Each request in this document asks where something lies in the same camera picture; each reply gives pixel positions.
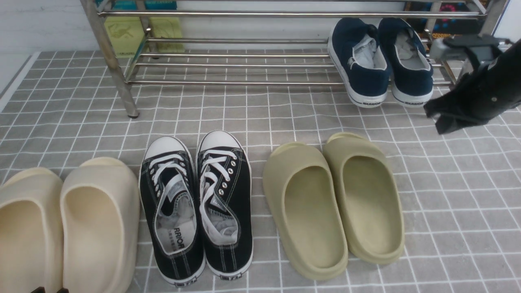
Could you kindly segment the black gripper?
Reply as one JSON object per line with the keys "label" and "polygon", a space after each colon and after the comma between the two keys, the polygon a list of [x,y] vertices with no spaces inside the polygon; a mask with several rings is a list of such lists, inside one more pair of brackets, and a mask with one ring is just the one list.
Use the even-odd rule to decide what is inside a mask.
{"label": "black gripper", "polygon": [[484,125],[520,104],[520,41],[487,66],[473,69],[449,96],[432,99],[423,106],[435,118],[439,135],[460,131],[464,125]]}

